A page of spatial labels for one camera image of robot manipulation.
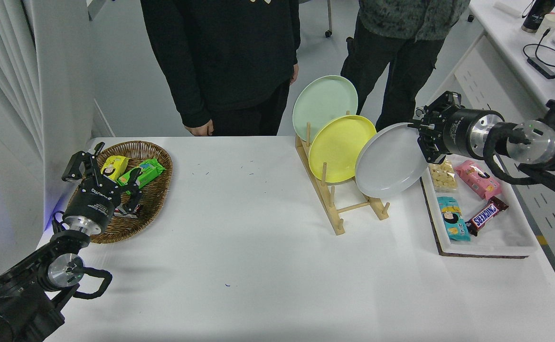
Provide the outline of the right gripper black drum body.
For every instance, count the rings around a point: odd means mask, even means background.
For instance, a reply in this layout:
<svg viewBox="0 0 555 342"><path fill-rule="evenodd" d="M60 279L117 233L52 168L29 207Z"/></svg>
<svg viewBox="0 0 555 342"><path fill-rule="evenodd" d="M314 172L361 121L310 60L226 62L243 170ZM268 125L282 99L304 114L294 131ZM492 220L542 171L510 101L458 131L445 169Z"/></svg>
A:
<svg viewBox="0 0 555 342"><path fill-rule="evenodd" d="M444 126L443 143L451 154L483 157L484 138L487 134L488 113L482 110L459 109Z"/></svg>

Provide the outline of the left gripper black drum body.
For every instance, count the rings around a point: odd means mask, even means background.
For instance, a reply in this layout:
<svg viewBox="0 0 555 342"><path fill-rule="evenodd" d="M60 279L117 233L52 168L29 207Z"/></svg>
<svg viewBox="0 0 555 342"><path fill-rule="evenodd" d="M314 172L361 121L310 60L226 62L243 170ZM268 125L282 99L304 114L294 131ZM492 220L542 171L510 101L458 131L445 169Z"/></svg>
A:
<svg viewBox="0 0 555 342"><path fill-rule="evenodd" d="M84 180L74 193L63 218L84 217L98 227L106 228L112 219L117 204L117 183L105 180L97 184L95 180Z"/></svg>

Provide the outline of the person's right hand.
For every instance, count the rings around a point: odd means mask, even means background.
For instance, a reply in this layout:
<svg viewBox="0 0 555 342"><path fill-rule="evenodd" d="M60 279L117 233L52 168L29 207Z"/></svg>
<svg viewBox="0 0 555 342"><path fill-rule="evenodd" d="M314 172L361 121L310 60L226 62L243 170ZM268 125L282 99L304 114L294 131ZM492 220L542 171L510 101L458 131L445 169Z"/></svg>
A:
<svg viewBox="0 0 555 342"><path fill-rule="evenodd" d="M212 136L214 134L214 122L210 119L207 123L197 127L185 126L193 136Z"/></svg>

